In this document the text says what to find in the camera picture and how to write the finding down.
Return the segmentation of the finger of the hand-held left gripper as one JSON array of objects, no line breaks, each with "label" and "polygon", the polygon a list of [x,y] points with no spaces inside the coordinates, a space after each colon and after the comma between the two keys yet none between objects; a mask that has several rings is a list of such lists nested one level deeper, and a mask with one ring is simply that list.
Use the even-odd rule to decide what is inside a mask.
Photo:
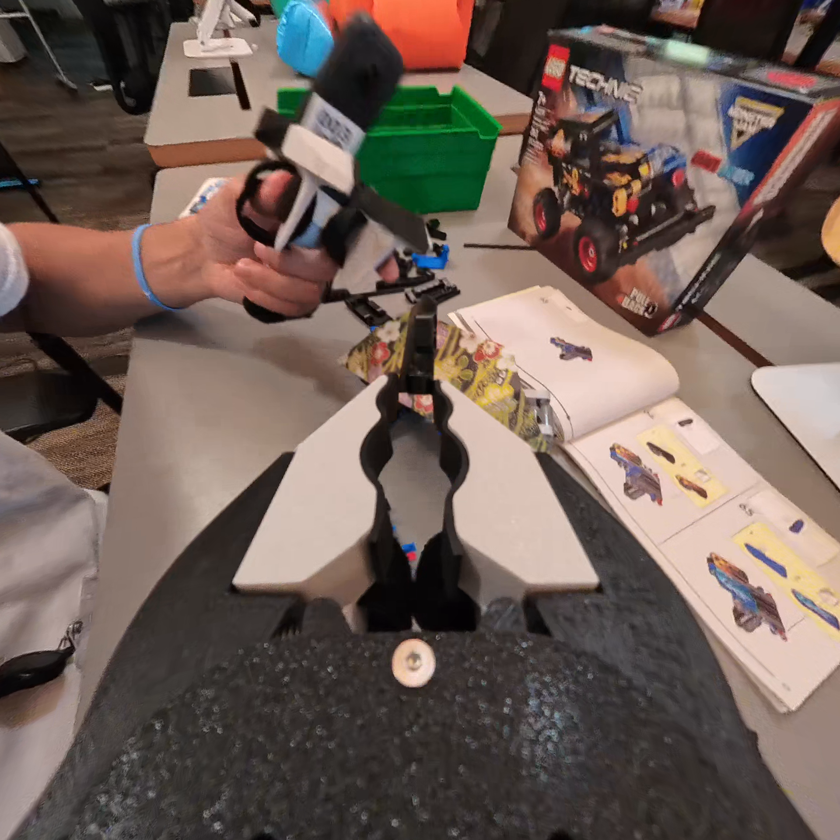
[{"label": "finger of the hand-held left gripper", "polygon": [[364,213],[336,213],[329,221],[334,279],[371,279],[392,257],[396,238]]},{"label": "finger of the hand-held left gripper", "polygon": [[412,252],[428,252],[429,237],[422,216],[384,198],[368,185],[354,187],[354,208],[361,211],[369,222],[378,224],[405,247],[411,248]]}]

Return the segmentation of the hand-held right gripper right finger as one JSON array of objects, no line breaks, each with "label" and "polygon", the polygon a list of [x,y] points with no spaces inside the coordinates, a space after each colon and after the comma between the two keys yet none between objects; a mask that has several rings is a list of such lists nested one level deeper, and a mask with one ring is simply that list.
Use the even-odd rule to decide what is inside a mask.
[{"label": "hand-held right gripper right finger", "polygon": [[448,480],[443,523],[415,575],[415,622],[473,631],[498,599],[594,592],[600,578],[536,453],[452,385],[438,383],[434,422]]}]

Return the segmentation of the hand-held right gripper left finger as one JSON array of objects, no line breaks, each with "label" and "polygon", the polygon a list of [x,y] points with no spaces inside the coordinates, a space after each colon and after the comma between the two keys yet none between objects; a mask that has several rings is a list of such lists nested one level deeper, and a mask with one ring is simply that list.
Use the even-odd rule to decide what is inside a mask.
[{"label": "hand-held right gripper left finger", "polygon": [[330,599],[355,625],[413,624],[413,579],[380,476],[398,380],[384,375],[284,454],[286,471],[233,578],[238,592]]}]

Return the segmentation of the black lego beam piece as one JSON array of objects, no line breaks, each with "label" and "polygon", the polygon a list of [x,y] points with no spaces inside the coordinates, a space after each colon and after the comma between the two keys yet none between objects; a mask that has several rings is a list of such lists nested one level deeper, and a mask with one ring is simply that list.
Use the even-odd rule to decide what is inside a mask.
[{"label": "black lego beam piece", "polygon": [[429,296],[414,303],[406,325],[400,373],[400,391],[410,396],[431,395],[437,353],[437,305]]}]

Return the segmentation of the black lego plate piece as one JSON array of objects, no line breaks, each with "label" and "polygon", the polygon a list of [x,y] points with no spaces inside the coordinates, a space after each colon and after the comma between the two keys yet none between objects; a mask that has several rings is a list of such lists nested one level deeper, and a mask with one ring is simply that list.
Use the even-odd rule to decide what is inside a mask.
[{"label": "black lego plate piece", "polygon": [[393,317],[382,306],[365,295],[348,297],[344,300],[344,305],[370,331],[393,320]]},{"label": "black lego plate piece", "polygon": [[459,294],[460,289],[455,283],[445,277],[438,277],[407,288],[404,292],[404,297],[412,305],[423,298],[430,298],[435,305],[439,305],[442,302],[455,298]]}]

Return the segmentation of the lego instruction booklet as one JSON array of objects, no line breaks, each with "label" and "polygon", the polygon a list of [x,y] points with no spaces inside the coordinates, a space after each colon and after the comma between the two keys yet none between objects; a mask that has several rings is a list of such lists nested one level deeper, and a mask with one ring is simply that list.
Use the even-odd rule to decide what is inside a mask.
[{"label": "lego instruction booklet", "polygon": [[550,401],[554,439],[691,609],[781,711],[837,668],[838,541],[676,396],[675,368],[531,287],[452,311],[476,357],[515,364]]}]

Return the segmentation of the lego monster truck box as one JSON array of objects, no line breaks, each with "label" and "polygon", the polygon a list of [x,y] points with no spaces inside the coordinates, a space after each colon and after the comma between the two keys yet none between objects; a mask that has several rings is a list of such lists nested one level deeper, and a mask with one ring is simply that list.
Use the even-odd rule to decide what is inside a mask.
[{"label": "lego monster truck box", "polygon": [[838,78],[555,29],[508,227],[647,336],[692,321],[838,141]]}]

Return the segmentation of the light blue rounded object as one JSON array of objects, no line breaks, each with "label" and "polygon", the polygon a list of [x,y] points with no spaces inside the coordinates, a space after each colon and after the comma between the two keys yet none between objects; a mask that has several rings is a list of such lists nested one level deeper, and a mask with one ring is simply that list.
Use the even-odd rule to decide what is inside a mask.
[{"label": "light blue rounded object", "polygon": [[315,78],[333,52],[333,18],[327,1],[285,1],[276,6],[276,46],[298,75]]}]

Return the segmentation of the orange rounded object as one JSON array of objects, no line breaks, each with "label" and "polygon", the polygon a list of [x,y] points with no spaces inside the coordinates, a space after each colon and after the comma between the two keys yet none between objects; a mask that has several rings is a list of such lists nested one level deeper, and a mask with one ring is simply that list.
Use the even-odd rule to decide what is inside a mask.
[{"label": "orange rounded object", "polygon": [[408,71],[458,70],[466,59],[473,1],[329,1],[341,30],[360,13],[370,15],[400,51]]}]

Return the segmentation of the white stand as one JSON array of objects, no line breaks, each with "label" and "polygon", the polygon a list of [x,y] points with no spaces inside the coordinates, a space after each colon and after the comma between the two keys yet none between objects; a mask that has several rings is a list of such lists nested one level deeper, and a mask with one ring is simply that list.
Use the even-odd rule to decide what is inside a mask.
[{"label": "white stand", "polygon": [[186,58],[238,60],[254,54],[246,39],[231,34],[236,28],[257,28],[261,22],[259,14],[251,11],[245,2],[194,2],[194,10],[196,36],[183,43]]}]

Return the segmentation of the floral patterned sheet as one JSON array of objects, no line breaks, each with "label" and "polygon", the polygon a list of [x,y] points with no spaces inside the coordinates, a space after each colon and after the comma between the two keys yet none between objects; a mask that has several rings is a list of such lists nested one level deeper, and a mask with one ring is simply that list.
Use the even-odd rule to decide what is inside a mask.
[{"label": "floral patterned sheet", "polygon": [[[403,362],[408,314],[372,328],[339,360],[366,384],[396,374]],[[501,344],[437,322],[434,372],[537,452],[564,441],[548,393],[527,382]]]}]

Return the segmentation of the white and blue packet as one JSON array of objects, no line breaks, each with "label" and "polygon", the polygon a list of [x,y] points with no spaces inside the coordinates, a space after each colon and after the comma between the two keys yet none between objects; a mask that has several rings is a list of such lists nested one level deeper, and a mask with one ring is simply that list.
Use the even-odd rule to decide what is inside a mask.
[{"label": "white and blue packet", "polygon": [[230,178],[225,176],[207,178],[185,205],[178,218],[186,218],[199,213],[228,181]]}]

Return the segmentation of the blue wristband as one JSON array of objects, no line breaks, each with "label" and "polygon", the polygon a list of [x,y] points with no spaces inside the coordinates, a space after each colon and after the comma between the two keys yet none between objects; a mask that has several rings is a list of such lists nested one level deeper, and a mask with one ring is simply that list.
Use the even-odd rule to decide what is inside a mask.
[{"label": "blue wristband", "polygon": [[132,233],[130,255],[134,278],[142,297],[163,312],[181,312],[186,306],[179,288],[182,254],[162,237],[159,225],[142,224]]}]

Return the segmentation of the white flat object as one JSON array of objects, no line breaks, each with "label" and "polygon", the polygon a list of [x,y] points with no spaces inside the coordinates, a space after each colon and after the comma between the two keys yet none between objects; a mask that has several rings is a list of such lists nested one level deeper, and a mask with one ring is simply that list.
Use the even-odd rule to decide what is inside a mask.
[{"label": "white flat object", "polygon": [[835,487],[839,486],[839,363],[757,369],[752,389]]}]

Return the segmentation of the person's white sleeve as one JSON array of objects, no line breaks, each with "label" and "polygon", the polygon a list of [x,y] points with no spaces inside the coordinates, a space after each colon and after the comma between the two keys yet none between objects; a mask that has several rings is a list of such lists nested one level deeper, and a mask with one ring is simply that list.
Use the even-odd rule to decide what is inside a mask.
[{"label": "person's white sleeve", "polygon": [[1,224],[1,319],[11,315],[28,292],[24,253],[11,229]]}]

